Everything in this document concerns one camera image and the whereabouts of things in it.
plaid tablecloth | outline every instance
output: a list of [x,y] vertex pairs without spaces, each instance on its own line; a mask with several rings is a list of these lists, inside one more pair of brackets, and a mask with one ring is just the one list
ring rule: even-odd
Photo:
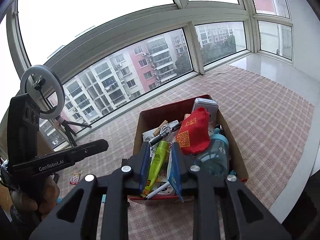
[[[132,155],[141,111],[203,94],[218,102],[248,170],[246,186],[269,208],[300,160],[314,107],[269,79],[229,65],[175,86],[82,138],[79,144],[104,138],[109,149],[61,171],[60,196],[72,189],[68,182],[73,172],[82,178],[88,173],[110,174],[121,166],[121,159]],[[128,225],[129,239],[192,239],[193,204],[131,202]]]

silver screw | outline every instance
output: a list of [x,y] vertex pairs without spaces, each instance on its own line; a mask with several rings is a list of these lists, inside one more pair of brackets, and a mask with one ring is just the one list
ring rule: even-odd
[[227,180],[229,181],[236,181],[237,180],[237,177],[235,175],[228,175],[227,176]]
[[199,170],[200,170],[200,167],[199,167],[198,165],[192,165],[192,166],[190,167],[190,170],[191,170],[191,171],[199,171]]
[[129,171],[131,171],[131,167],[128,166],[128,165],[123,166],[123,167],[121,167],[121,171],[123,171],[123,172],[129,172]]
[[84,177],[85,181],[93,181],[94,176],[92,174],[88,174],[87,176]]

red candy wrapper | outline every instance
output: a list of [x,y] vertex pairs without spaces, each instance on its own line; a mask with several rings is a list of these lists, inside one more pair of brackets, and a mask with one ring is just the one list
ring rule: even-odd
[[77,185],[80,179],[80,173],[72,173],[69,184]]
[[182,121],[176,141],[184,155],[203,152],[209,146],[209,117],[209,112],[200,107]]

green tube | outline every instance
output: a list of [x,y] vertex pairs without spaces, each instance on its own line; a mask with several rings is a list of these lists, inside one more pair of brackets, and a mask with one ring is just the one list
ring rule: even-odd
[[150,166],[147,185],[144,188],[141,196],[145,197],[146,195],[148,195],[151,192],[153,184],[155,183],[155,181],[158,177],[158,173],[161,169],[161,166],[167,156],[167,151],[169,149],[169,145],[170,144],[166,141],[159,142],[159,145],[158,145],[156,153],[155,153],[155,157],[153,158],[151,166]]

water bottle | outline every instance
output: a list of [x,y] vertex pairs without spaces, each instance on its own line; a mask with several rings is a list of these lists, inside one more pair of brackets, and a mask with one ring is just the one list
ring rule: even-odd
[[204,152],[196,155],[194,164],[204,168],[211,175],[226,176],[229,173],[229,142],[220,134],[220,129],[214,129],[210,136],[210,144]]

